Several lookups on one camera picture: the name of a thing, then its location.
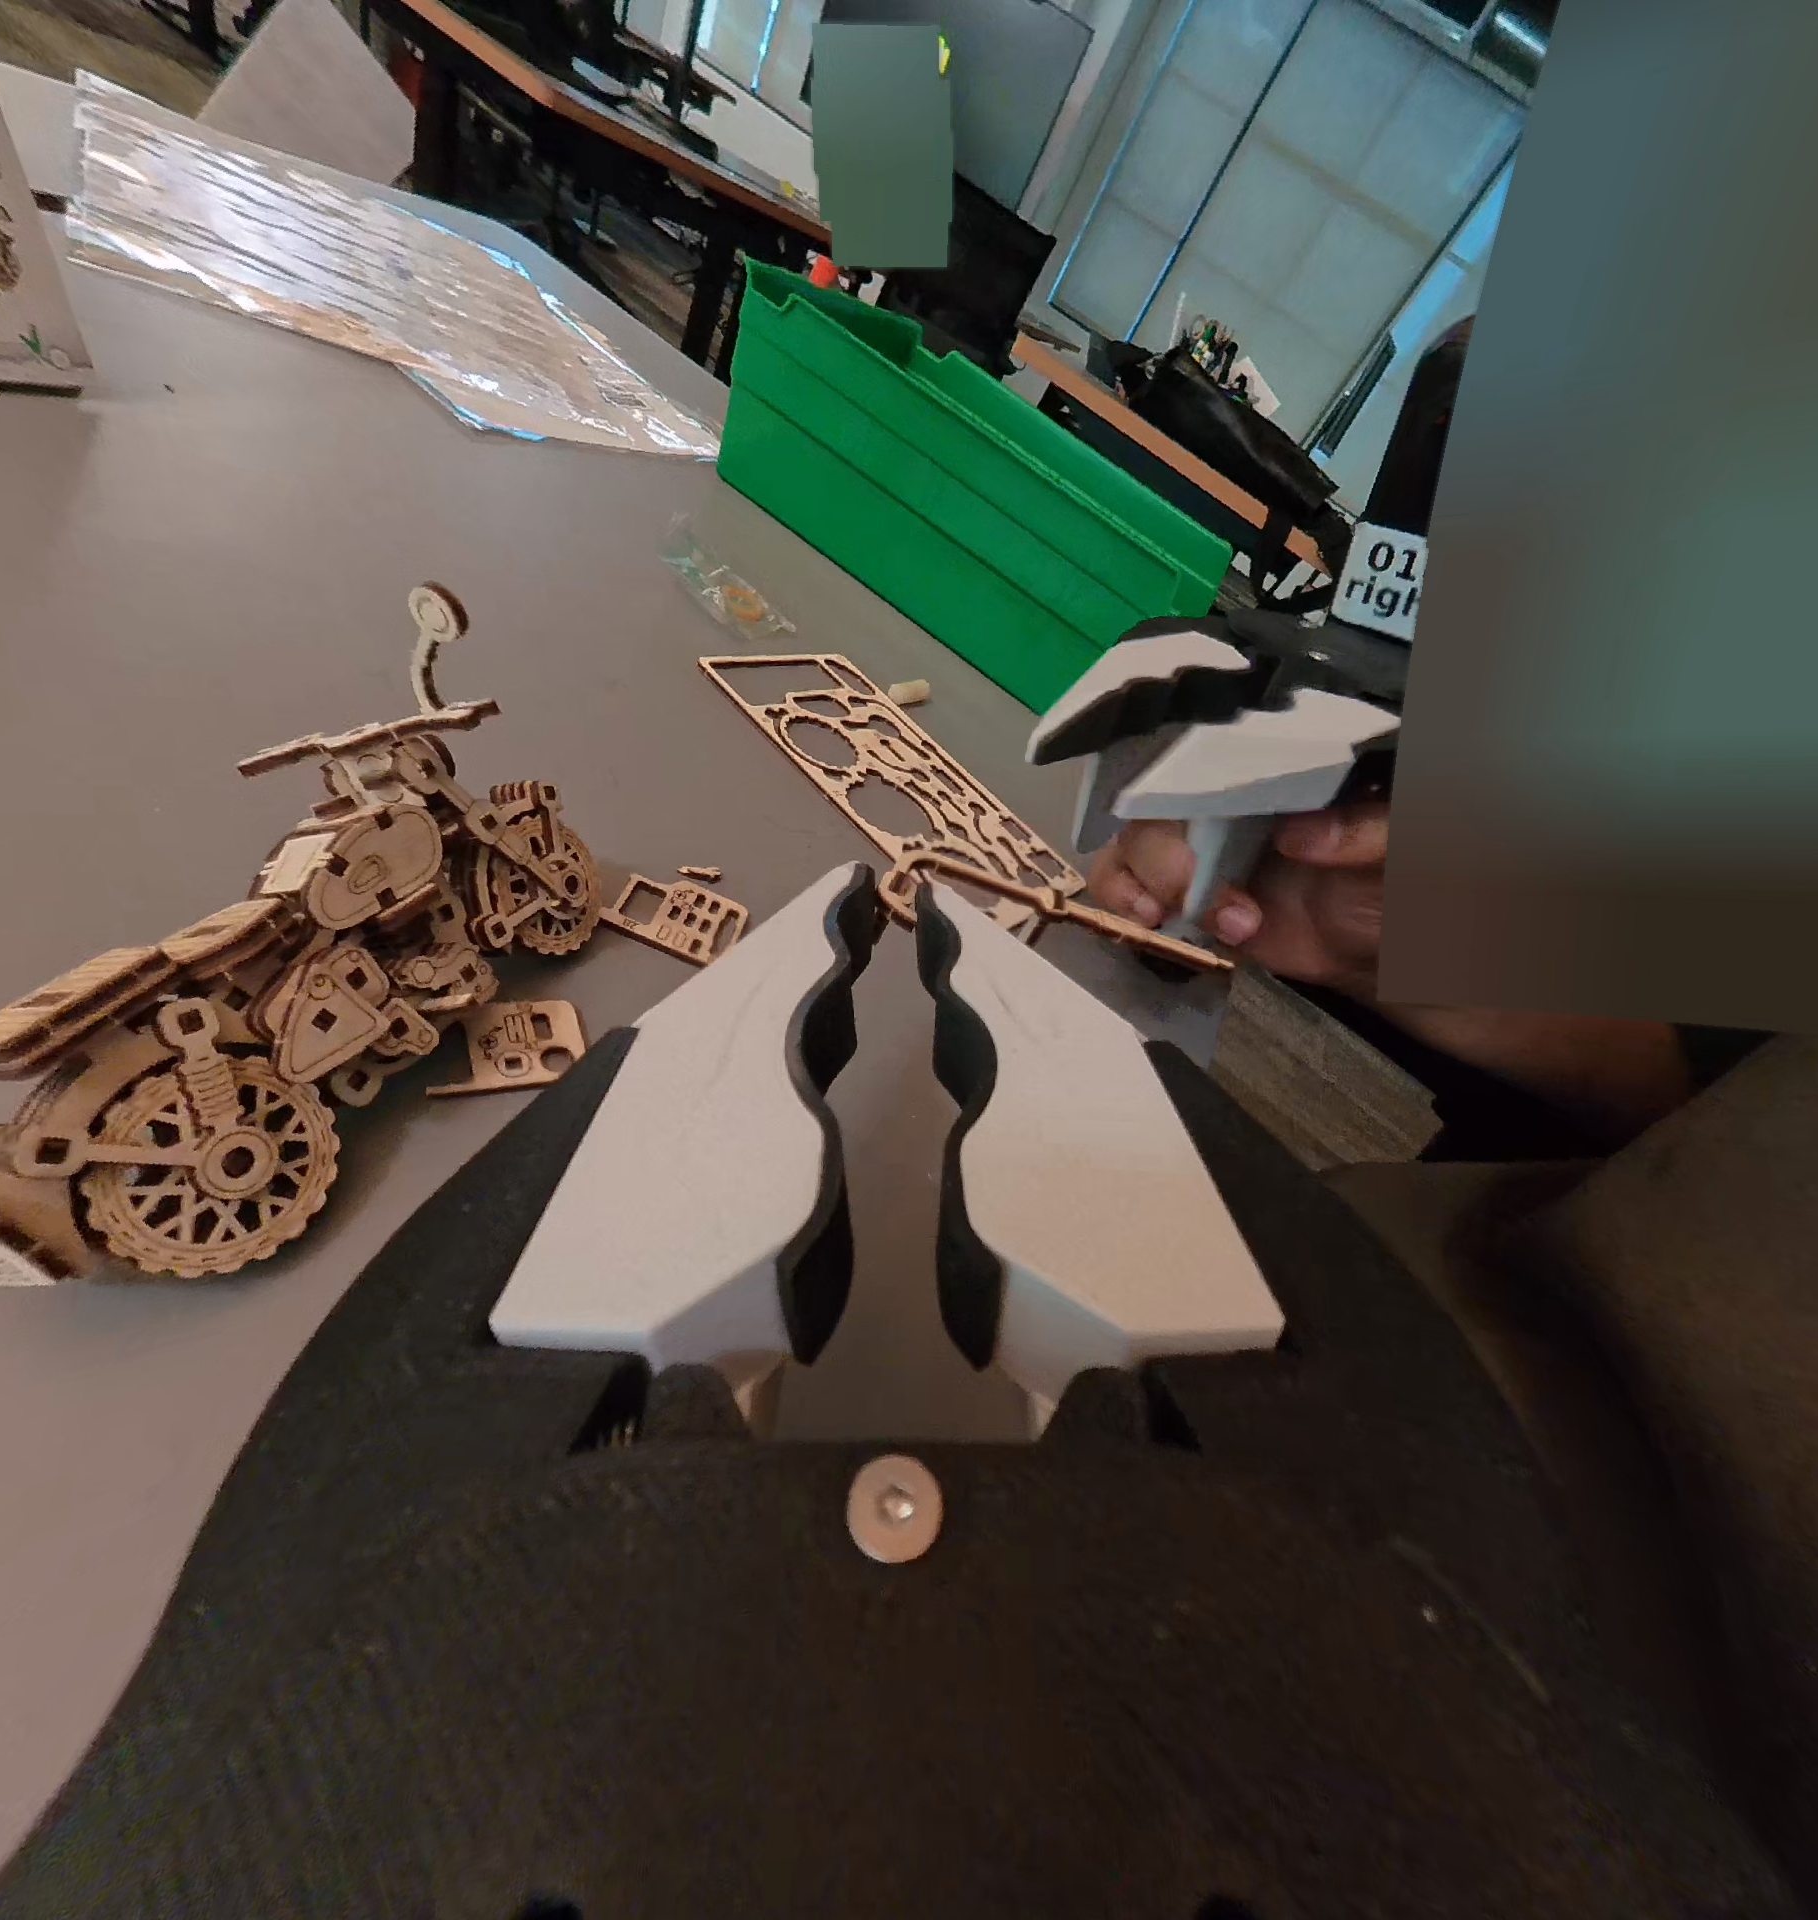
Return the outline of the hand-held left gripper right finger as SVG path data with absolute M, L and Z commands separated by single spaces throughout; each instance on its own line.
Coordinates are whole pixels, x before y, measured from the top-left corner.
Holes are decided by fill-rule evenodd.
M 917 889 L 944 1140 L 944 1330 L 1044 1431 L 1075 1379 L 1269 1354 L 1285 1308 L 1162 1073 L 1189 1068 L 955 885 Z

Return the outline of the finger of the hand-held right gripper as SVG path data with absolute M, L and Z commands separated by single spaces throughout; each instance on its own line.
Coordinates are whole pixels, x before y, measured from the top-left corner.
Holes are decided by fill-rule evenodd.
M 1318 811 L 1391 764 L 1403 718 L 1338 692 L 1301 692 L 1220 723 L 1164 723 L 1101 747 L 1085 773 L 1075 848 L 1095 851 L 1133 821 Z
M 1259 704 L 1259 655 L 1225 624 L 1141 624 L 1037 719 L 1027 761 L 1098 756 L 1164 727 L 1222 723 Z

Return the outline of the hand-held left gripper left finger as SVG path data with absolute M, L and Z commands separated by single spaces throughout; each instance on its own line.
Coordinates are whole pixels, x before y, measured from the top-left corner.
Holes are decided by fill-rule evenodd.
M 489 1328 L 507 1347 L 702 1366 L 768 1431 L 855 1274 L 827 1094 L 859 1046 L 865 868 L 800 891 L 624 1034 Z

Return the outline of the laser-cut wooden puzzle sheet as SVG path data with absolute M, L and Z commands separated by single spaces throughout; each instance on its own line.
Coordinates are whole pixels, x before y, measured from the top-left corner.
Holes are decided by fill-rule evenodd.
M 946 885 L 1025 945 L 1068 925 L 1178 977 L 1236 971 L 1220 952 L 1095 906 L 1076 865 L 846 655 L 723 653 L 698 664 L 884 856 L 880 899 L 899 924 L 917 921 L 924 888 Z

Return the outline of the grey desk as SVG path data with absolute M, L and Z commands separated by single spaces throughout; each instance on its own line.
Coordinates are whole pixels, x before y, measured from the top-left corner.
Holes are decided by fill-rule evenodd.
M 1028 718 L 713 468 L 457 424 L 365 356 L 64 265 L 82 400 L 0 396 L 0 1003 L 234 902 L 315 773 L 287 737 L 409 706 L 406 592 L 457 590 L 449 692 L 505 713 L 468 779 L 560 783 L 624 868 L 723 869 L 754 924 L 853 832 L 702 676 L 731 646 L 660 562 L 693 515 L 818 642 L 933 674 L 935 732 L 1034 825 Z M 529 1096 L 349 1115 L 312 1227 L 248 1274 L 0 1290 L 0 1865 L 144 1654 L 229 1468 L 383 1245 Z

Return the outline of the person's right hand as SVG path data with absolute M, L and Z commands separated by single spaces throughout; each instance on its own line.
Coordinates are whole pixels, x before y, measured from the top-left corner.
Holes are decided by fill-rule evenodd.
M 1391 816 L 1384 796 L 1285 816 L 1247 881 L 1219 883 L 1196 917 L 1184 909 L 1187 827 L 1137 821 L 1095 851 L 1089 899 L 1152 930 L 1201 931 L 1273 975 L 1372 1000 Z

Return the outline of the flat wooden puzzle piece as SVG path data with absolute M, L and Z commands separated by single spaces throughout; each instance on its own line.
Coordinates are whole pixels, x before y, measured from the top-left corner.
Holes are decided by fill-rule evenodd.
M 686 875 L 658 879 L 630 874 L 604 902 L 598 930 L 610 930 L 707 968 L 750 927 L 750 911 Z
M 428 1098 L 532 1092 L 555 1085 L 587 1056 L 587 1028 L 569 998 L 493 1000 L 464 1009 L 464 1073 L 430 1085 Z

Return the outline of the black bag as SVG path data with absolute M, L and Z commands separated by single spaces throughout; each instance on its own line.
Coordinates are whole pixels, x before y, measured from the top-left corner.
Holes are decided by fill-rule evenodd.
M 1137 417 L 1265 505 L 1250 549 L 1250 578 L 1263 604 L 1281 608 L 1298 599 L 1327 608 L 1354 540 L 1354 520 L 1334 505 L 1336 477 L 1250 400 L 1216 382 L 1187 345 L 1151 351 L 1107 341 L 1107 365 L 1115 391 Z M 1313 586 L 1285 587 L 1301 559 L 1288 547 L 1291 530 L 1302 532 L 1320 554 Z

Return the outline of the green plastic bin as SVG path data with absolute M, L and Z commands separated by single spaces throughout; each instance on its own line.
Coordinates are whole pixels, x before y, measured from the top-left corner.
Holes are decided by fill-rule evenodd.
M 910 317 L 749 260 L 717 470 L 1023 708 L 1234 549 Z

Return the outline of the small clear parts bag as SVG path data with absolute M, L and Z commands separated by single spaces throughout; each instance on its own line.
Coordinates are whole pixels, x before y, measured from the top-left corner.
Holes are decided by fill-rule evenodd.
M 698 537 L 690 515 L 673 517 L 660 558 L 684 592 L 734 635 L 761 642 L 797 633 L 795 621 L 761 587 Z

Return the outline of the wooden motorcycle model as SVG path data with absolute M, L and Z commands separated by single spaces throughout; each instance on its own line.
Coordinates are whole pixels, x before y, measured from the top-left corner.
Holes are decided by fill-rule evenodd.
M 591 941 L 601 871 L 558 786 L 458 779 L 449 740 L 498 713 L 438 687 L 464 602 L 422 582 L 409 612 L 411 713 L 236 764 L 321 771 L 242 899 L 0 1008 L 0 1081 L 33 1079 L 0 1121 L 0 1233 L 60 1284 L 106 1260 L 204 1281 L 272 1257 L 337 1182 L 338 1107 L 496 1000 L 496 958 Z

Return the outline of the black office chair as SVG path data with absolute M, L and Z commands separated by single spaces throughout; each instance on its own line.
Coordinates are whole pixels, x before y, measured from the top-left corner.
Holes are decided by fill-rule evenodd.
M 915 322 L 931 353 L 958 353 L 1007 380 L 1017 372 L 1023 311 L 1055 250 L 1055 233 L 956 171 L 946 264 L 880 273 L 874 305 Z

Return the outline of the person's brown trousers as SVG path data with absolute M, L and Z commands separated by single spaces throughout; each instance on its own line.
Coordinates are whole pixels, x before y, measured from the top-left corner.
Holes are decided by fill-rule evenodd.
M 1518 1415 L 1617 1679 L 1818 1916 L 1818 1035 L 1604 1160 L 1323 1180 Z

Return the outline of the clear plastic wrapped sheets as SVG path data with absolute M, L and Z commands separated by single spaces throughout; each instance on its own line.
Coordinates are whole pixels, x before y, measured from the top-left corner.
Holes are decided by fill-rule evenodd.
M 384 364 L 516 441 L 713 463 L 723 431 L 511 251 L 383 189 L 75 80 L 73 260 Z

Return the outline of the pale grey panel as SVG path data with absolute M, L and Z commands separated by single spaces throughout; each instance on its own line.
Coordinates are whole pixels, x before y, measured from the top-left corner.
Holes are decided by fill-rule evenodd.
M 373 183 L 416 146 L 416 108 L 332 2 L 272 3 L 197 124 Z

